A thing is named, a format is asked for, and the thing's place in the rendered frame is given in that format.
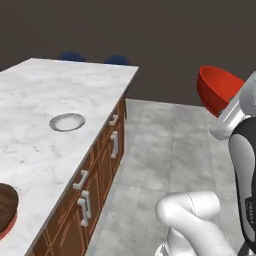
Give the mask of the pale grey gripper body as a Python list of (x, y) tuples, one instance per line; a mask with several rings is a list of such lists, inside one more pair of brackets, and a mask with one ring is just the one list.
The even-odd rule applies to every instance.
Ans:
[(227, 140), (236, 126), (248, 117), (249, 115), (241, 110), (239, 95), (236, 95), (210, 128), (210, 133), (218, 140)]

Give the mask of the brown wooden cabinet door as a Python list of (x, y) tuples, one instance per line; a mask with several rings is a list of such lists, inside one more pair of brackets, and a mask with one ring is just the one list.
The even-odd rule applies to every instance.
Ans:
[(105, 203), (111, 185), (113, 183), (114, 177), (119, 168), (119, 164), (123, 157), (117, 154), (116, 158), (111, 158), (113, 151), (113, 141), (109, 138), (103, 148), (100, 150), (100, 188), (101, 188), (101, 200)]
[(89, 181), (86, 189), (89, 191), (91, 218), (87, 227), (87, 239), (91, 240), (95, 226), (97, 224), (98, 216), (101, 212), (101, 196), (99, 188), (99, 163), (95, 162), (89, 175)]
[(52, 256), (84, 256), (87, 245), (84, 227), (81, 225), (81, 210), (79, 198), (76, 198), (50, 243)]

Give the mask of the red bowl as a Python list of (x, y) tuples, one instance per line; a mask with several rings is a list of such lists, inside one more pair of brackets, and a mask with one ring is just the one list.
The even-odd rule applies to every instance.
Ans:
[(220, 115), (244, 81), (215, 66), (201, 66), (197, 77), (197, 92), (202, 104), (215, 117)]

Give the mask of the brown wooden drawer front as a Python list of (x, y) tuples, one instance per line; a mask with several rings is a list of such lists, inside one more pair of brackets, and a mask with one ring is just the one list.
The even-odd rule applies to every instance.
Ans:
[(62, 219), (64, 218), (65, 214), (67, 213), (76, 193), (77, 190), (73, 188), (74, 183), (79, 183), (82, 174), (82, 170), (89, 171), (97, 158), (97, 152), (96, 151), (90, 151), (88, 155), (86, 156), (85, 160), (82, 162), (81, 166), (78, 168), (78, 171), (76, 172), (76, 175), (72, 179), (71, 183), (67, 187), (63, 197), (61, 198), (61, 201), (59, 202), (57, 208), (55, 209), (55, 212), (51, 216), (49, 223), (47, 225), (47, 230), (49, 233), (49, 236), (53, 238), (56, 233), (59, 230), (59, 227), (61, 225)]
[[(119, 119), (115, 126), (110, 126), (109, 121), (113, 118), (113, 115), (118, 115)], [(124, 151), (124, 120), (125, 120), (125, 98), (122, 98), (113, 113), (106, 122), (103, 130), (98, 139), (99, 149), (102, 149), (106, 144), (107, 140), (110, 138), (113, 131), (118, 132), (118, 154), (122, 155)]]

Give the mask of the blue stool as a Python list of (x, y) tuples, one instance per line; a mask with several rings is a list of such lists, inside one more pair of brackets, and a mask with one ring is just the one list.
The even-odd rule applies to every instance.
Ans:
[(113, 64), (113, 65), (125, 65), (128, 66), (130, 62), (125, 56), (122, 55), (112, 55), (105, 59), (105, 64)]
[(74, 62), (85, 62), (86, 58), (77, 52), (64, 52), (59, 57), (59, 60), (63, 61), (74, 61)]

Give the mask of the grey plate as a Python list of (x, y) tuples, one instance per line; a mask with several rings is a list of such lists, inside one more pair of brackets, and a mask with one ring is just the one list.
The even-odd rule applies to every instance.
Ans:
[(49, 126), (59, 132), (69, 132), (81, 128), (86, 122), (86, 119), (77, 113), (66, 113), (53, 117)]

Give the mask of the marble-top island table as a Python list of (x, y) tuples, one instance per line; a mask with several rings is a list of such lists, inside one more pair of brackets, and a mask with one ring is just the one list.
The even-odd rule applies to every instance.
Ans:
[[(127, 90), (136, 66), (31, 58), (0, 72), (0, 182), (19, 196), (0, 256), (25, 256)], [(85, 124), (59, 132), (61, 114)]]

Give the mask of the brown plate with red rim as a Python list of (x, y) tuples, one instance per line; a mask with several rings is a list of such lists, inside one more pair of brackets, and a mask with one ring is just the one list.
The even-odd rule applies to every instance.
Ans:
[(13, 228), (17, 219), (19, 197), (10, 185), (0, 183), (0, 240)]

